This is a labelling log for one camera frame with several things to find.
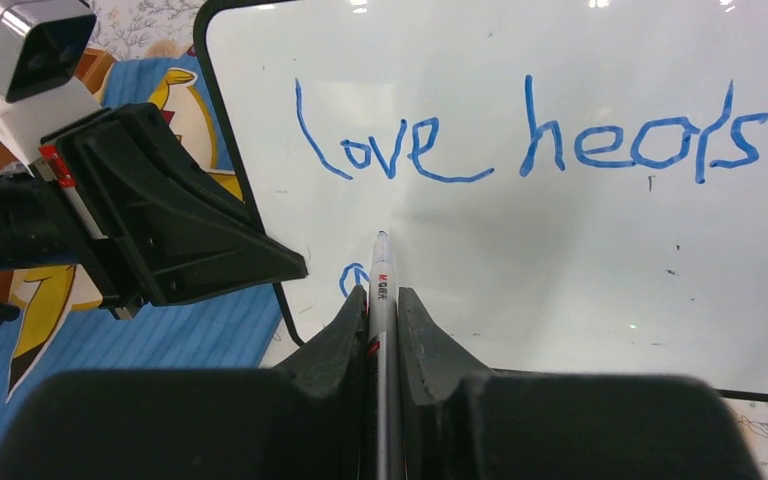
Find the blue fabric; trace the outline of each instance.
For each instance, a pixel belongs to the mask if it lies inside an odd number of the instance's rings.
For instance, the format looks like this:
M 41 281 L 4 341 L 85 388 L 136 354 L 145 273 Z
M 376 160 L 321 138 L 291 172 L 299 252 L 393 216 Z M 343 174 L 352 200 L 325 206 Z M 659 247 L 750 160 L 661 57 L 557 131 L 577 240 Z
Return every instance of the blue fabric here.
M 145 102 L 170 67 L 197 72 L 195 57 L 152 59 L 114 65 L 106 106 Z M 204 81 L 196 88 L 208 98 Z M 231 169 L 218 125 L 219 168 Z M 133 321 L 115 321 L 107 311 L 71 313 L 46 353 L 7 398 L 8 367 L 20 320 L 0 328 L 0 439 L 29 391 L 57 372 L 84 368 L 253 367 L 260 363 L 280 320 L 269 285 L 249 288 L 184 307 L 144 307 Z

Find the blue drawn circle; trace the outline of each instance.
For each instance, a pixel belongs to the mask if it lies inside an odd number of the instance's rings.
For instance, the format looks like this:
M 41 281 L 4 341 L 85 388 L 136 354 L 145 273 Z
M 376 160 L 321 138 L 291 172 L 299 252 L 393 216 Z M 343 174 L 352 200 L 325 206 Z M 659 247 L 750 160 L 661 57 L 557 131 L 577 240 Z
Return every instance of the blue drawn circle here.
M 364 280 L 369 282 L 369 275 L 366 274 L 366 272 L 363 270 L 363 265 L 354 262 L 350 263 L 346 268 L 343 269 L 343 274 L 340 275 L 340 291 L 343 292 L 343 298 L 346 298 L 349 296 L 349 290 L 346 288 L 346 280 L 349 278 L 349 274 L 353 274 L 352 276 L 355 279 L 355 284 L 352 285 L 354 288 L 355 285 L 360 285 L 360 279 L 363 278 Z

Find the handwritten word love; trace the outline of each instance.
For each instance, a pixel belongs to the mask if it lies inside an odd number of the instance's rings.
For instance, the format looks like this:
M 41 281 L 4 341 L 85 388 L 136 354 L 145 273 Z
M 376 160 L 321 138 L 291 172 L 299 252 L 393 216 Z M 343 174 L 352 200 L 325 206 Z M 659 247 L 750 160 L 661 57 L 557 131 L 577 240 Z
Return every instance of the handwritten word love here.
M 537 147 L 540 144 L 540 141 L 546 135 L 546 133 L 551 133 L 553 137 L 553 146 L 555 149 L 555 154 L 554 154 L 555 165 L 561 171 L 566 170 L 566 163 L 564 160 L 563 134 L 561 131 L 561 125 L 557 120 L 550 120 L 540 125 L 537 124 L 537 118 L 534 112 L 533 84 L 534 84 L 534 79 L 532 78 L 532 76 L 526 75 L 525 86 L 524 86 L 525 87 L 524 88 L 525 110 L 526 110 L 526 116 L 528 118 L 528 131 L 531 136 L 531 142 L 528 145 L 528 149 L 526 150 L 525 157 L 522 160 L 522 163 L 519 168 L 519 174 L 521 177 L 527 177 L 528 174 L 531 173 L 531 170 L 534 168 L 534 156 L 537 153 Z M 695 126 L 690 122 L 690 120 L 687 117 L 661 118 L 658 120 L 651 120 L 644 123 L 640 127 L 640 130 L 637 132 L 637 135 L 634 137 L 634 140 L 632 140 L 631 142 L 631 147 L 629 151 L 630 158 L 628 159 L 606 160 L 606 159 L 594 158 L 594 156 L 596 155 L 612 153 L 620 149 L 624 141 L 624 130 L 622 129 L 622 127 L 619 127 L 617 125 L 603 125 L 603 126 L 585 128 L 575 137 L 575 141 L 574 141 L 575 158 L 583 165 L 587 165 L 595 168 L 629 168 L 629 167 L 634 167 L 636 165 L 642 165 L 644 167 L 660 170 L 660 169 L 664 169 L 669 166 L 675 165 L 676 163 L 678 163 L 679 161 L 687 157 L 690 154 L 691 139 L 694 135 L 698 135 L 699 141 L 696 146 L 695 180 L 696 180 L 696 183 L 703 184 L 705 183 L 705 167 L 706 167 L 705 156 L 707 154 L 708 140 L 711 134 L 723 128 L 726 122 L 728 122 L 728 120 L 731 118 L 733 103 L 734 103 L 734 81 L 729 82 L 728 90 L 726 91 L 726 96 L 725 96 L 725 100 L 723 101 L 723 108 L 720 113 L 720 116 L 711 125 L 708 125 L 705 128 L 700 129 L 699 127 Z M 322 153 L 322 149 L 319 148 L 318 143 L 316 142 L 316 140 L 314 140 L 313 136 L 311 135 L 310 131 L 308 130 L 305 124 L 302 106 L 303 106 L 302 87 L 301 87 L 301 84 L 299 83 L 299 80 L 296 79 L 296 117 L 298 119 L 299 127 L 301 128 L 302 133 L 304 134 L 305 138 L 307 139 L 308 143 L 310 144 L 316 156 L 319 158 L 319 162 L 322 164 L 323 167 L 325 167 L 326 170 L 346 180 L 353 180 L 353 177 L 351 175 L 349 175 L 348 173 L 344 172 L 343 170 L 340 170 L 339 168 L 331 164 L 328 161 L 328 159 L 325 157 L 325 154 Z M 757 161 L 760 158 L 758 149 L 746 140 L 742 132 L 742 127 L 743 127 L 743 124 L 748 122 L 757 122 L 759 124 L 763 124 L 767 120 L 768 120 L 768 113 L 753 113 L 750 115 L 742 115 L 742 116 L 736 117 L 731 124 L 731 139 L 734 142 L 734 145 L 738 149 L 743 151 L 745 156 L 737 160 L 725 160 L 725 159 L 713 160 L 710 163 L 707 163 L 707 166 L 711 168 L 729 168 L 730 169 L 730 168 L 740 167 L 744 165 L 749 165 L 750 163 Z M 673 126 L 677 126 L 682 129 L 681 142 L 679 144 L 678 153 L 663 160 L 647 158 L 642 153 L 640 153 L 640 147 L 641 145 L 643 145 L 646 135 L 650 131 L 656 128 L 673 127 Z M 428 129 L 427 130 L 428 135 L 424 139 L 421 139 L 422 133 L 425 129 Z M 408 130 L 408 122 L 407 120 L 402 119 L 399 122 L 399 131 L 396 134 L 396 141 L 395 141 L 395 144 L 393 145 L 392 154 L 390 154 L 389 158 L 387 159 L 385 159 L 384 155 L 381 152 L 380 147 L 378 146 L 378 142 L 373 136 L 370 136 L 368 138 L 367 143 L 361 143 L 361 142 L 356 142 L 349 139 L 344 139 L 340 142 L 340 146 L 343 148 L 346 159 L 349 161 L 349 163 L 353 167 L 355 167 L 358 170 L 363 170 L 364 168 L 369 167 L 372 164 L 372 156 L 374 155 L 375 159 L 381 165 L 381 168 L 384 171 L 384 174 L 387 176 L 388 179 L 392 180 L 393 178 L 396 177 L 397 160 L 401 155 L 402 143 L 407 133 L 407 130 Z M 422 165 L 421 157 L 422 155 L 428 153 L 434 147 L 434 144 L 437 139 L 437 134 L 440 131 L 440 119 L 438 119 L 437 117 L 430 117 L 425 120 L 421 120 L 413 124 L 410 131 L 411 131 L 411 149 L 410 149 L 410 152 L 407 154 L 407 158 L 413 163 L 413 166 L 416 169 L 417 173 L 419 173 L 424 177 L 430 178 L 431 180 L 435 180 L 438 182 L 443 182 L 443 183 L 472 183 L 472 182 L 481 180 L 483 178 L 486 178 L 487 176 L 491 175 L 496 171 L 495 168 L 491 167 L 470 176 L 454 176 L 454 177 L 444 176 L 444 175 L 431 172 Z M 600 135 L 600 134 L 612 135 L 613 141 L 611 141 L 610 144 L 608 145 L 603 145 L 600 147 L 585 148 L 584 141 L 588 137 Z

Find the black whiteboard frame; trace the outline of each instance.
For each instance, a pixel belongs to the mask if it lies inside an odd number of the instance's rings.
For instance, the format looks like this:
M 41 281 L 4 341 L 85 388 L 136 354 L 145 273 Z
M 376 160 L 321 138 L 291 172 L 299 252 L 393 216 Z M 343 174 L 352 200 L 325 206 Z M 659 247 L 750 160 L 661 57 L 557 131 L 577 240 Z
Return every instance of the black whiteboard frame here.
M 243 164 L 242 156 L 237 148 L 237 139 L 234 136 L 233 129 L 231 128 L 231 122 L 228 117 L 228 112 L 225 108 L 225 102 L 222 99 L 222 93 L 219 89 L 219 83 L 216 80 L 216 72 L 213 70 L 213 63 L 210 59 L 210 54 L 207 50 L 207 28 L 214 15 L 228 9 L 256 7 L 258 5 L 274 5 L 277 3 L 287 3 L 303 0 L 207 0 L 199 9 L 196 16 L 195 24 L 193 26 L 193 40 L 196 50 L 196 58 L 198 58 L 199 65 L 204 75 L 204 80 L 207 85 L 207 91 L 210 96 L 211 102 L 213 102 L 213 108 L 216 112 L 217 121 L 219 122 L 219 128 L 225 138 L 225 146 L 228 149 L 228 154 L 231 157 L 231 164 L 234 166 L 234 172 L 236 173 L 237 180 L 240 183 L 240 188 L 243 192 L 243 198 L 245 199 L 246 209 L 251 215 L 255 228 L 265 234 L 263 227 L 263 221 L 260 217 L 260 213 L 257 210 L 257 204 L 254 199 L 254 194 L 249 184 L 248 176 L 246 175 L 245 165 Z M 284 294 L 284 289 L 280 283 L 272 284 L 275 289 L 275 295 L 278 297 L 278 303 L 281 307 L 281 314 L 284 316 L 284 322 L 287 326 L 287 330 L 290 333 L 290 337 L 300 344 L 302 341 L 298 337 L 298 333 L 295 329 L 295 322 L 290 312 L 289 304 L 287 303 L 287 297 Z M 746 400 L 755 402 L 768 402 L 768 393 L 760 392 L 744 392 L 737 390 L 717 390 L 717 392 L 724 398 L 730 398 L 734 400 Z

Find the black cylinder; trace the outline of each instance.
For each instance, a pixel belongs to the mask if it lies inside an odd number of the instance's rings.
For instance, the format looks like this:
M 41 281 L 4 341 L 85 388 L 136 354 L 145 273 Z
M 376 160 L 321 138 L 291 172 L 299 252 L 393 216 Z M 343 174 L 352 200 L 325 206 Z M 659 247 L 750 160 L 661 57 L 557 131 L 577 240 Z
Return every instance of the black cylinder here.
M 0 270 L 77 263 L 34 194 L 28 174 L 0 176 Z

